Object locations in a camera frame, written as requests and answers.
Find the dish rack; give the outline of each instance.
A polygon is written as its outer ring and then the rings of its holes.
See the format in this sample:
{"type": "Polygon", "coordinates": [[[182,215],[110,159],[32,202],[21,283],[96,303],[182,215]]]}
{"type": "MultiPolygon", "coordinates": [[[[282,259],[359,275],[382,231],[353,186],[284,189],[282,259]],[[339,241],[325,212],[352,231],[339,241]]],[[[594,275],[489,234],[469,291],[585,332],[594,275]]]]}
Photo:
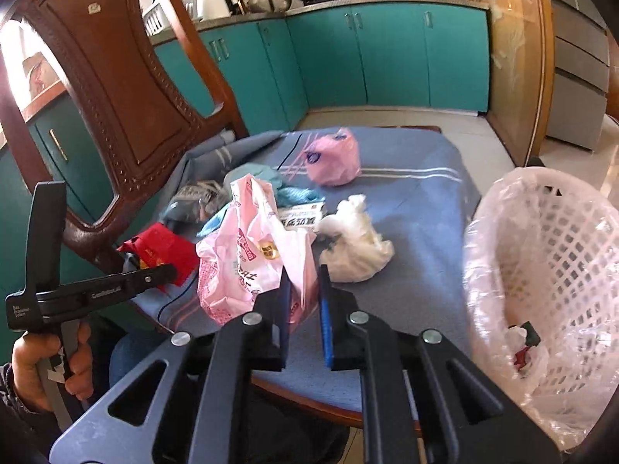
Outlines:
{"type": "MultiPolygon", "coordinates": [[[[182,1],[191,20],[195,21],[197,19],[197,0],[182,1]]],[[[153,36],[166,27],[169,27],[168,18],[165,16],[161,4],[157,2],[157,0],[153,0],[151,6],[143,13],[142,21],[144,21],[144,27],[146,28],[146,34],[148,36],[153,36]]]]}

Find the chair backrest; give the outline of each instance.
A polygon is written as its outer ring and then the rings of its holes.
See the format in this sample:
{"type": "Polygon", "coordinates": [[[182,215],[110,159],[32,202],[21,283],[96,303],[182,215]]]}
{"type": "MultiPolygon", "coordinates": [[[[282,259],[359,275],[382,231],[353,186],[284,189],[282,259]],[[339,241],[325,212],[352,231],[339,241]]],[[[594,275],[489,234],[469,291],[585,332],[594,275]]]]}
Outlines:
{"type": "MultiPolygon", "coordinates": [[[[103,216],[87,224],[69,212],[64,233],[65,244],[106,272],[119,268],[112,243],[165,184],[186,150],[224,128],[233,129],[237,137],[247,135],[233,92],[182,0],[158,1],[210,91],[215,110],[208,117],[187,103],[158,61],[139,0],[19,0],[15,10],[41,36],[48,48],[43,50],[45,57],[64,73],[61,80],[110,178],[115,198],[103,216]]],[[[0,96],[6,88],[0,87],[0,96]]],[[[36,183],[51,179],[49,171],[14,109],[0,102],[0,119],[32,192],[36,183]]]]}

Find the white appliance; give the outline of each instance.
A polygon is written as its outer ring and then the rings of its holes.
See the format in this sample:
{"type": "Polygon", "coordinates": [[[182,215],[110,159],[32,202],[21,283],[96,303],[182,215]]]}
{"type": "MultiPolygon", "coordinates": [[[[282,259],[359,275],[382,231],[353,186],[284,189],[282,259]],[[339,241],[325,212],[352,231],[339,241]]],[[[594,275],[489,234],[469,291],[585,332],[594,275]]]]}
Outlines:
{"type": "Polygon", "coordinates": [[[225,0],[197,0],[197,16],[202,19],[228,17],[230,9],[225,0]]]}

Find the white plastic basket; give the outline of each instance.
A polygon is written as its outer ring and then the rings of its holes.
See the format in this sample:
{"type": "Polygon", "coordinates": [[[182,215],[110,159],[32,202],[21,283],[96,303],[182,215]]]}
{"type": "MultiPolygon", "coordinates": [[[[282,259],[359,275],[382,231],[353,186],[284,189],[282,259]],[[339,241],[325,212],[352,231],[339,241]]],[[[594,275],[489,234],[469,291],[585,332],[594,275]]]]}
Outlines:
{"type": "MultiPolygon", "coordinates": [[[[190,15],[192,21],[197,19],[197,0],[182,0],[185,5],[185,10],[190,15]]],[[[161,30],[169,27],[168,18],[165,16],[161,5],[156,0],[148,7],[142,15],[146,34],[152,36],[161,30]]]]}
{"type": "Polygon", "coordinates": [[[619,377],[619,212],[590,185],[515,169],[465,236],[473,359],[562,450],[581,443],[619,377]],[[550,353],[533,392],[513,366],[510,325],[530,321],[550,353]]]}

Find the finger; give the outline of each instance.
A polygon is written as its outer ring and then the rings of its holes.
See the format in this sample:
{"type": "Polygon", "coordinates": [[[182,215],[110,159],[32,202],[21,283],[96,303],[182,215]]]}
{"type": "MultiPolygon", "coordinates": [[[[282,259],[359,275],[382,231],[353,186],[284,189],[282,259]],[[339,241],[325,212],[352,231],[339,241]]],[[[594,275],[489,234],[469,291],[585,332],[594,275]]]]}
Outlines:
{"type": "Polygon", "coordinates": [[[93,387],[91,387],[89,390],[84,391],[84,392],[80,392],[78,394],[75,395],[75,397],[77,399],[79,399],[80,401],[86,401],[86,399],[90,399],[92,398],[92,395],[95,393],[95,390],[93,387]]]}
{"type": "Polygon", "coordinates": [[[60,339],[54,334],[24,333],[13,346],[13,363],[34,366],[44,358],[58,354],[60,339]]]}
{"type": "Polygon", "coordinates": [[[87,322],[81,322],[77,331],[77,341],[79,343],[86,343],[91,337],[91,327],[87,322]]]}
{"type": "Polygon", "coordinates": [[[87,395],[92,391],[92,370],[86,370],[79,375],[72,375],[64,383],[64,388],[73,396],[87,395]]]}
{"type": "Polygon", "coordinates": [[[91,346],[87,343],[81,344],[75,351],[75,354],[69,358],[69,368],[76,375],[92,369],[91,346]]]}

